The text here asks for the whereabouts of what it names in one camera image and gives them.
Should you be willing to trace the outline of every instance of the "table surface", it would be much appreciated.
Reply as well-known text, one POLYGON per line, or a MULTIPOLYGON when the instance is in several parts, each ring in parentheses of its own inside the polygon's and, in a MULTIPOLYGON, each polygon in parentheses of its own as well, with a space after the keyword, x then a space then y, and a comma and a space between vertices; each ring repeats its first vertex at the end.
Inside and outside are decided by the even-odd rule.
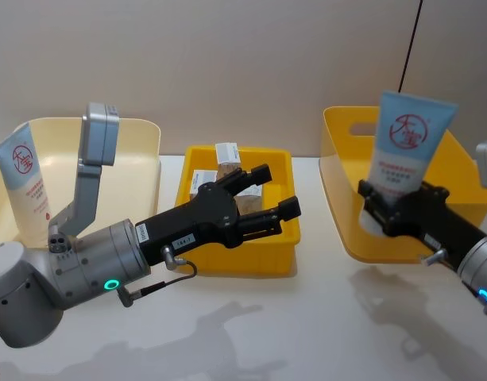
MULTIPOLYGON (((162 156, 160 210, 184 158, 162 156)), ((68 310, 32 348, 0 339, 0 380, 487 381, 487 317, 440 266, 368 265, 342 247, 318 159, 293 159, 303 215, 297 274, 202 277, 122 307, 68 310)), ((131 289, 175 277, 163 266, 131 289)))

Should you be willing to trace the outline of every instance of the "cream plastic tray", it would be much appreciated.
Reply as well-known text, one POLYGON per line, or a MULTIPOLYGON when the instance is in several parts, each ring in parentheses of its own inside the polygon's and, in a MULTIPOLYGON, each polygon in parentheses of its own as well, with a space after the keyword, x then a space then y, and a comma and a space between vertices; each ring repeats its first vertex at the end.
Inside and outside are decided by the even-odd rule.
MULTIPOLYGON (((29 122, 52 215, 74 196, 81 119, 45 117, 29 122)), ((134 224, 157 212, 160 129, 150 121, 121 119, 113 167, 102 168, 95 221, 79 236, 129 218, 134 224)), ((0 242, 19 241, 0 172, 0 242)))

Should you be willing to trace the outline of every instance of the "red circular logo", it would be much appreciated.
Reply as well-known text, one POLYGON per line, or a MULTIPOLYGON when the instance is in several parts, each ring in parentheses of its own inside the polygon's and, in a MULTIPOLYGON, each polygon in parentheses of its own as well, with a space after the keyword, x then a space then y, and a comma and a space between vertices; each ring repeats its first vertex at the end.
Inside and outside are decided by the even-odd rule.
POLYGON ((25 175, 33 167, 33 155, 28 147, 25 145, 18 145, 14 149, 14 154, 12 156, 14 159, 15 169, 25 175))
POLYGON ((402 149, 413 149, 427 139, 427 123, 418 115, 405 114, 395 119, 389 128, 389 138, 402 149))

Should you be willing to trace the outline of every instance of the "basket handle hole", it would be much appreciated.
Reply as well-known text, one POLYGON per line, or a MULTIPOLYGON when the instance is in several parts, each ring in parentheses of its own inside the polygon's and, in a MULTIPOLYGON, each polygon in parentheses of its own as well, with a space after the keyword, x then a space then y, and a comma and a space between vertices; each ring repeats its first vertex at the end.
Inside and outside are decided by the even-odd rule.
POLYGON ((354 123, 349 133, 355 137, 373 137, 376 134, 375 123, 354 123))

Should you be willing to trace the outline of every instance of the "tube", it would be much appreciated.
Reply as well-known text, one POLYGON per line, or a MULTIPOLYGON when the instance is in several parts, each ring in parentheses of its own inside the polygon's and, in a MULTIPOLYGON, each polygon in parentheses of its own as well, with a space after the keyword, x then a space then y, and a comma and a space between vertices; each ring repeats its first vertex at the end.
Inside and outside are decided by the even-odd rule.
POLYGON ((29 123, 0 144, 0 170, 22 242, 44 246, 51 210, 29 123))
MULTIPOLYGON (((458 107, 407 94, 385 91, 377 124, 368 181, 392 206, 399 198, 421 187, 428 164, 453 120, 458 107)), ((370 233, 368 214, 360 225, 370 233)))

